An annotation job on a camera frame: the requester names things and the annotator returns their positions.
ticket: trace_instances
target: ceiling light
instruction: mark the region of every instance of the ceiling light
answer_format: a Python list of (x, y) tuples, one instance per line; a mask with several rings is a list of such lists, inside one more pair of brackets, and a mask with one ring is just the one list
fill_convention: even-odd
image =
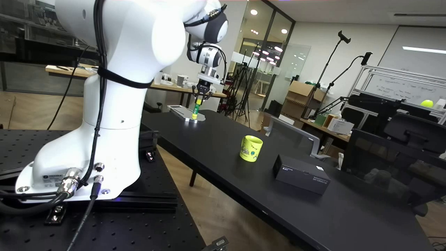
[(446, 55), (446, 51), (428, 49), (428, 48), (410, 48), (410, 46), (403, 46), (403, 51), (435, 53), (435, 55)]

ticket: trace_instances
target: yellow cup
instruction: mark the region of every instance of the yellow cup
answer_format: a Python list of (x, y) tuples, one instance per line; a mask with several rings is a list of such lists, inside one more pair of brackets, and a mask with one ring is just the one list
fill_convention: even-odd
[(264, 141), (254, 136), (246, 136), (241, 141), (240, 158), (246, 162), (255, 162), (261, 154)]

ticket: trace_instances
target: tennis ball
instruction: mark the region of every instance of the tennis ball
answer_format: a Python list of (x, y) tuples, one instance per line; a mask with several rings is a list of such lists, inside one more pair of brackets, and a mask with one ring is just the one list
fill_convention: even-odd
[(434, 101), (425, 99), (425, 101), (421, 102), (421, 106), (423, 108), (434, 108)]

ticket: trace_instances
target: floor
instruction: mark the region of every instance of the floor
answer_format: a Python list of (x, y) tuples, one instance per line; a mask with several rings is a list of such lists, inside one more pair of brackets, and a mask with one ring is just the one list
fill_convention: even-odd
[[(11, 130), (45, 130), (60, 102), (60, 97), (52, 95), (27, 95), (14, 92), (5, 95), (16, 99), (10, 123)], [(73, 130), (80, 126), (83, 119), (81, 115), (83, 99), (69, 98), (52, 129)], [(240, 123), (248, 124), (243, 118), (239, 120)], [(261, 122), (262, 113), (253, 111), (250, 113), (251, 129), (260, 130)], [(301, 250), (296, 246), (290, 246), (289, 240), (280, 233), (200, 176), (197, 177), (195, 187), (188, 187), (191, 169), (165, 150), (159, 148), (159, 152), (207, 243), (212, 243), (215, 239), (226, 236), (230, 242), (232, 251)], [(444, 204), (430, 204), (428, 217), (418, 218), (418, 222), (432, 242), (446, 242), (446, 207)]]

